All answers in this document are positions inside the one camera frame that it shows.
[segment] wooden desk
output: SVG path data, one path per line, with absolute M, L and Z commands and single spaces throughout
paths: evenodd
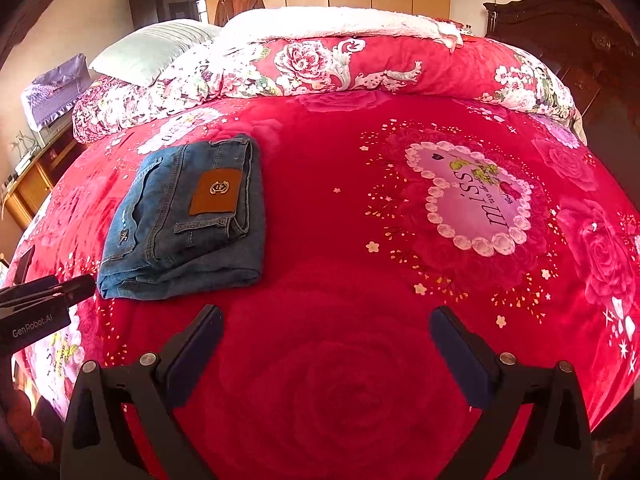
M 33 220 L 53 187 L 84 152 L 84 145 L 73 137 L 71 113 L 54 124 L 56 129 L 18 179 L 9 186 L 4 208 L 24 230 Z

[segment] dark wooden bed frame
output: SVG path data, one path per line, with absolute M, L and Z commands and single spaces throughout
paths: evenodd
M 487 37 L 528 50 L 567 85 L 590 149 L 640 208 L 640 47 L 595 0 L 484 4 Z

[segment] blue denim jeans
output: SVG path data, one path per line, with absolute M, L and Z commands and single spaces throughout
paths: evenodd
M 204 171 L 242 171 L 235 212 L 190 216 Z M 255 283 L 264 256 L 258 147 L 240 134 L 145 157 L 111 221 L 97 285 L 104 298 L 164 300 Z

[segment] red bedspread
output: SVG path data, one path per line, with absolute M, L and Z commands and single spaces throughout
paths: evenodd
M 225 98 L 105 137 L 18 248 L 28 278 L 96 272 L 148 152 L 238 132 L 263 153 L 262 281 L 79 305 L 23 355 L 62 412 L 83 360 L 157 351 L 206 303 L 225 336 L 177 416 L 222 480 L 434 478 L 478 417 L 430 340 L 440 304 L 524 364 L 572 362 L 592 426 L 635 380 L 638 213 L 569 131 L 477 102 Z

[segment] light green pillow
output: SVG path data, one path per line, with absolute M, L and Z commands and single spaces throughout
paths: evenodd
M 172 20 L 140 28 L 107 47 L 90 69 L 149 87 L 192 46 L 215 38 L 221 27 L 195 20 Z

